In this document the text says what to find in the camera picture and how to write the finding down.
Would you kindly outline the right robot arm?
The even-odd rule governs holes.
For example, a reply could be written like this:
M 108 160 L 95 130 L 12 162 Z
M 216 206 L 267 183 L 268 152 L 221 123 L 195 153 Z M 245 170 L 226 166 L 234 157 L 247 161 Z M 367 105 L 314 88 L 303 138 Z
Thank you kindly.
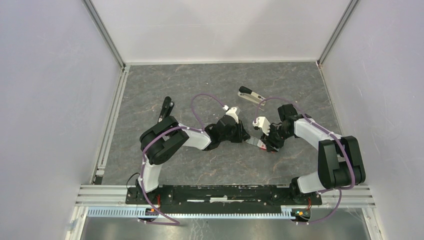
M 280 122 L 271 123 L 258 116 L 253 126 L 262 130 L 261 141 L 269 152 L 280 150 L 289 138 L 301 138 L 317 150 L 315 172 L 295 177 L 290 183 L 289 199 L 302 204 L 313 192 L 351 189 L 366 180 L 366 171 L 358 140 L 342 136 L 317 124 L 309 115 L 300 114 L 292 104 L 278 109 Z

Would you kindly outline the red white staple box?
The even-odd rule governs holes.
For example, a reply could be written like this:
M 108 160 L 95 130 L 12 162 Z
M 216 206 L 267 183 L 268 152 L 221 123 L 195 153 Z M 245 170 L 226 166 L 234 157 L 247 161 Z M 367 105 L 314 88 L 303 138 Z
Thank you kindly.
M 275 153 L 275 152 L 278 152 L 278 150 L 274 149 L 273 147 L 271 147 L 270 149 L 268 149 L 267 145 L 266 145 L 265 143 L 263 143 L 262 141 L 260 141 L 260 142 L 257 144 L 257 146 L 258 146 L 260 149 L 265 150 L 265 151 L 267 151 L 267 152 L 269 152 L 269 153 Z

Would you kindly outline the staple tray box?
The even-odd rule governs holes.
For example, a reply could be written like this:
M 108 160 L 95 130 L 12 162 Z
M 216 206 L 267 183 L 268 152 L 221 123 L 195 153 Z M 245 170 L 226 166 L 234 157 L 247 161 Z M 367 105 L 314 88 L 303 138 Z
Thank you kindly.
M 263 146 L 263 142 L 259 138 L 256 138 L 253 136 L 251 136 L 248 140 L 246 140 L 246 142 L 250 145 L 257 146 L 259 148 Z

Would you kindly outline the black stapler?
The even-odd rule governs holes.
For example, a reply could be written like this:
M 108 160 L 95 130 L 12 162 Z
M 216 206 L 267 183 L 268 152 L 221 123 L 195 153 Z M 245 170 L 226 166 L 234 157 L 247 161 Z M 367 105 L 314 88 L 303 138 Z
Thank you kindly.
M 162 108 L 161 108 L 157 122 L 160 123 L 165 118 L 167 118 L 171 114 L 174 106 L 175 106 L 175 103 L 172 101 L 172 98 L 170 96 L 166 96 L 162 103 Z

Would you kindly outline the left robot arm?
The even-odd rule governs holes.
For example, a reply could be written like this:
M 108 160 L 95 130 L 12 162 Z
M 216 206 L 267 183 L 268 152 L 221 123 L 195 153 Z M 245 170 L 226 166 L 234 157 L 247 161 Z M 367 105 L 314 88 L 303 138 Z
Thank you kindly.
M 139 137 L 143 160 L 136 180 L 137 196 L 145 204 L 156 200 L 162 165 L 181 147 L 211 151 L 222 142 L 238 144 L 250 138 L 242 121 L 230 115 L 224 115 L 217 123 L 211 123 L 203 130 L 188 127 L 173 116 L 165 117 Z

